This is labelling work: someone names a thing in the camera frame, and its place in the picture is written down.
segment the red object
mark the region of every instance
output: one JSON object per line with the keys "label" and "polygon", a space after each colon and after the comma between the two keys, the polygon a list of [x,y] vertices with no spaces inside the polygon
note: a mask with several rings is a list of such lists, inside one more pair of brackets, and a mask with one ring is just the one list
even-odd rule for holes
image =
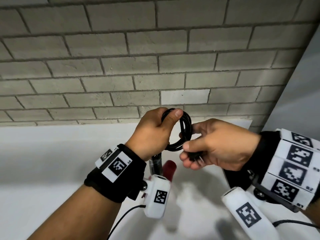
{"label": "red object", "polygon": [[177,169],[177,165],[174,161],[168,160],[162,166],[163,177],[172,182],[172,178],[174,177],[174,172]]}

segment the fingernail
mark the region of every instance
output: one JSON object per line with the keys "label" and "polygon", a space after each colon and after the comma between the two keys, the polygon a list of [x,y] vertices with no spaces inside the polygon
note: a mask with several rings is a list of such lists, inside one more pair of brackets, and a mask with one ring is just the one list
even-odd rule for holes
{"label": "fingernail", "polygon": [[189,150],[189,142],[185,142],[182,147],[185,151]]}
{"label": "fingernail", "polygon": [[177,109],[177,111],[174,113],[176,117],[180,117],[182,116],[182,114],[183,114],[183,111],[181,109]]}

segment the wrist-mounted device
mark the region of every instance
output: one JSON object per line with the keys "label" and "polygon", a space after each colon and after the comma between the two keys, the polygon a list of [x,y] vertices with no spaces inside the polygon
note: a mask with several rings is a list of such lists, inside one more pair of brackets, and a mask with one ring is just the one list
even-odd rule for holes
{"label": "wrist-mounted device", "polygon": [[108,149],[84,181],[106,198],[121,203],[127,196],[135,200],[142,186],[146,163],[123,144]]}
{"label": "wrist-mounted device", "polygon": [[[271,160],[263,162],[268,166],[259,168],[263,158],[253,155],[245,168],[251,174],[252,185],[270,202],[282,204],[293,212],[305,210],[320,196],[320,142],[286,129],[275,133],[279,142],[275,151],[271,151],[274,153]],[[261,135],[263,143],[266,138]]]}

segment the black wire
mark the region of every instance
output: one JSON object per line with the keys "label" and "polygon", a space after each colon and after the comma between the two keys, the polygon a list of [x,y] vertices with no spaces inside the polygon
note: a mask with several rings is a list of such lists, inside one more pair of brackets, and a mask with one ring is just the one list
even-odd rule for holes
{"label": "black wire", "polygon": [[[161,121],[163,122],[166,116],[173,110],[174,108],[171,108],[165,111],[162,115]],[[182,149],[183,143],[191,139],[191,136],[192,136],[191,118],[184,111],[183,111],[182,117],[180,118],[180,128],[181,128],[181,135],[182,135],[181,139],[178,140],[176,143],[167,145],[166,150],[170,152],[180,151]]]}
{"label": "black wire", "polygon": [[120,218],[120,220],[118,220],[117,224],[114,226],[114,228],[111,230],[111,232],[109,233],[109,236],[106,240],[108,240],[111,236],[111,234],[113,233],[113,231],[115,230],[115,228],[118,226],[118,224],[120,223],[120,221],[126,216],[126,214],[128,214],[130,211],[132,211],[133,209],[136,208],[146,208],[146,206],[144,204],[141,205],[136,205],[134,207],[132,207],[130,210],[128,210],[126,213],[123,214],[123,216]]}
{"label": "black wire", "polygon": [[297,224],[306,225],[306,226],[310,226],[310,227],[314,227],[314,228],[320,229],[320,227],[315,225],[315,224],[304,222],[304,221],[299,221],[299,220],[278,220],[278,221],[275,221],[274,223],[272,223],[272,225],[274,227],[277,227],[282,223],[297,223]]}

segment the white wall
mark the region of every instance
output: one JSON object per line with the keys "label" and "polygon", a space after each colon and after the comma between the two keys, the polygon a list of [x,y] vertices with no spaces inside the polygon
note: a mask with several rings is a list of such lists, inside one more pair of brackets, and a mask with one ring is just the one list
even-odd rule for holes
{"label": "white wall", "polygon": [[263,130],[285,128],[320,140],[320,29],[316,31]]}
{"label": "white wall", "polygon": [[[246,128],[251,123],[233,122]],[[132,123],[0,128],[0,239],[26,239],[82,184],[94,161],[111,145],[125,142],[135,126]],[[178,132],[179,125],[173,130],[171,142],[178,140]],[[178,168],[164,218],[148,219],[142,209],[137,209],[124,218],[111,239],[247,239],[220,200],[228,190],[222,170],[216,166],[187,170],[182,167],[178,153],[165,151],[163,161],[167,159],[175,161]],[[136,202],[125,200],[117,219],[140,201],[140,198]],[[286,209],[282,211],[271,216],[275,220],[302,217]],[[269,205],[266,212],[270,214]],[[315,239],[317,234],[308,227],[289,224],[282,227],[284,231],[289,227],[288,239]]]}

